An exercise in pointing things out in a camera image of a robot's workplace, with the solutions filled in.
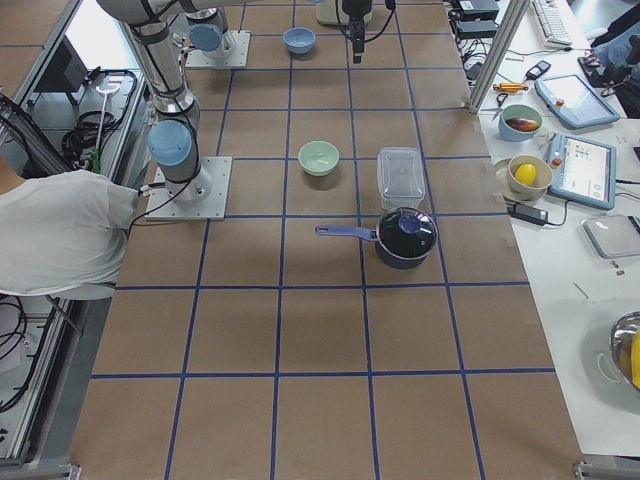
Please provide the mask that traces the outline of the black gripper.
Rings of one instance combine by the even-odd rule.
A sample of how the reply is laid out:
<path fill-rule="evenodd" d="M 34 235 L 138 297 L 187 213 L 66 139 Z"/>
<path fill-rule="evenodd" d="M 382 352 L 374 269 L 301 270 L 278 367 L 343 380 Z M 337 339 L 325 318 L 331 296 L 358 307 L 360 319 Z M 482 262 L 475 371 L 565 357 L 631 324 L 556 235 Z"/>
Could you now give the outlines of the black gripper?
<path fill-rule="evenodd" d="M 344 0 L 342 2 L 342 12 L 348 17 L 348 37 L 352 42 L 353 64 L 362 62 L 365 43 L 365 16 L 371 10 L 371 0 Z"/>

